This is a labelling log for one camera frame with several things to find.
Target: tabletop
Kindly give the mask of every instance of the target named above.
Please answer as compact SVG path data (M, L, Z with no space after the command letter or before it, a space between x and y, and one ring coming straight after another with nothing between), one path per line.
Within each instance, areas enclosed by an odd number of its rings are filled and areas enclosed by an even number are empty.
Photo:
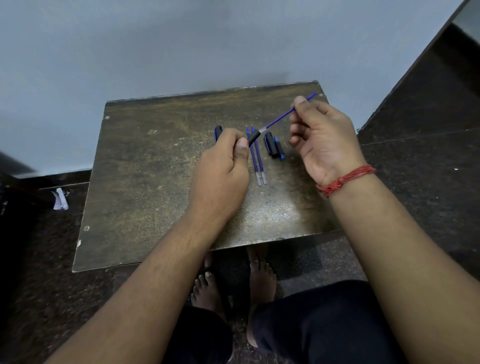
M193 167L215 144L213 129L256 129L283 114L318 82L119 100L104 117L77 242L73 271L141 262L188 205ZM288 117L269 131L286 159L272 159L261 138L267 184L249 159L245 202L214 243L222 249L338 231L340 225L297 152L287 144Z

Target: person's left hand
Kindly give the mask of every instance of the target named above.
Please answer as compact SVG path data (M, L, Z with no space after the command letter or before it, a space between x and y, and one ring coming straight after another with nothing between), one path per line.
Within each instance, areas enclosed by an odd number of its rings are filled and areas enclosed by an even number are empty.
M248 140L236 129L225 129L195 166L188 214L220 231L240 209L249 177Z

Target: hand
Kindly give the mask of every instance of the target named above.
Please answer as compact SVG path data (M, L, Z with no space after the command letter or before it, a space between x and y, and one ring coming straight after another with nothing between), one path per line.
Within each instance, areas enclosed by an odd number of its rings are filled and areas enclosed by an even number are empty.
M195 166L188 213L220 232L243 203L249 177L248 141L242 132L225 129Z
M308 174L325 187L366 164L352 121L322 101L298 96L290 115L290 144L300 153Z

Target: red thread bracelet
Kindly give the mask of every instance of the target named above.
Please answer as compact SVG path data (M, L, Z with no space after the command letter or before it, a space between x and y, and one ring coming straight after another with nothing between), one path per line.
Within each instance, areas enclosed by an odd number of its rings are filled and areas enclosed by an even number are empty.
M358 177L364 176L366 174L374 173L374 172L375 172L375 168L373 168L370 164L367 164L366 166L358 167L354 169L352 172L350 172L349 174L346 174L345 176L336 179L325 188L320 187L319 185L317 185L317 188L324 193L325 197L328 197L336 190L339 190L340 188L342 188L342 186L348 181L354 180Z

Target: dark pants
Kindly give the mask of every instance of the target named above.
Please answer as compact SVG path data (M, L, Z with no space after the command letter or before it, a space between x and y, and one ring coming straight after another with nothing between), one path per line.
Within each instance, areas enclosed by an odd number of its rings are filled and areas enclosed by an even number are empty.
M258 347L303 363L406 363L367 282L346 280L262 304ZM232 333L213 312L185 307L163 363L226 363Z

